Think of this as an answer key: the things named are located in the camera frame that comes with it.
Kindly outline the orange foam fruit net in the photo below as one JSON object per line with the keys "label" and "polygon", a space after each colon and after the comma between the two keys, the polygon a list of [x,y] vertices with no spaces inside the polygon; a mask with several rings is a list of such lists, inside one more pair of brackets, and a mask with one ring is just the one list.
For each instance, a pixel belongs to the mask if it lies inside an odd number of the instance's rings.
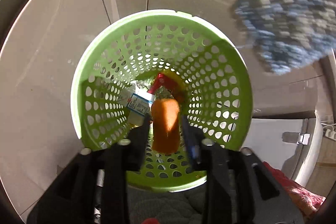
{"label": "orange foam fruit net", "polygon": [[175,99],[155,100],[151,106],[153,118],[153,149],[159,153],[177,152],[180,143],[179,104]]}

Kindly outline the red snack wrapper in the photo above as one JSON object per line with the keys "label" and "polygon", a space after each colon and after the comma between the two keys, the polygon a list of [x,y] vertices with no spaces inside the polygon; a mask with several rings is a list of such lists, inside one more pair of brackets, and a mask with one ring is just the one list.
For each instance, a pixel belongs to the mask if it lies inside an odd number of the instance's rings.
{"label": "red snack wrapper", "polygon": [[147,92],[155,94],[161,87],[167,89],[179,104],[185,102],[187,97],[186,85],[175,72],[167,69],[159,72]]}

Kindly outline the blue white floral cloth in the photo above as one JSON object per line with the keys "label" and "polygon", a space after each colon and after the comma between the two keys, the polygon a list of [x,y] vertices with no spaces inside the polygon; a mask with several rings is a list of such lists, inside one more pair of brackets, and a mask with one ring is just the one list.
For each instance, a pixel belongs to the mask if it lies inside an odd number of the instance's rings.
{"label": "blue white floral cloth", "polygon": [[284,75],[335,49],[335,0],[236,0],[231,15],[266,73]]}

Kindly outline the green perforated trash basket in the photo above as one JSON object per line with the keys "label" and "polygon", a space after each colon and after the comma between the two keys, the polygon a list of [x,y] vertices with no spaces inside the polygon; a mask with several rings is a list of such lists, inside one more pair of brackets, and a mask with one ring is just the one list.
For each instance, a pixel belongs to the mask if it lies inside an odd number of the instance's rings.
{"label": "green perforated trash basket", "polygon": [[[175,72],[186,85],[179,115],[223,148],[238,150],[252,119],[253,95],[246,64],[218,28],[190,14],[148,10],[104,29],[83,53],[71,87],[77,137],[94,151],[125,139],[129,110],[120,92],[148,91],[157,74]],[[154,101],[174,97],[161,87]]]}

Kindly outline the blue white milk carton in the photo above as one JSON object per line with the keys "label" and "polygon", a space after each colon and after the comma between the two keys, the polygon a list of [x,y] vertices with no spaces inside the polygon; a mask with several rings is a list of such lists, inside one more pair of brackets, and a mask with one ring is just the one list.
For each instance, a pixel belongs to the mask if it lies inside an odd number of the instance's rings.
{"label": "blue white milk carton", "polygon": [[127,123],[141,126],[146,115],[151,117],[154,95],[137,87],[130,87],[120,92],[117,102],[129,110],[129,114],[126,115]]}

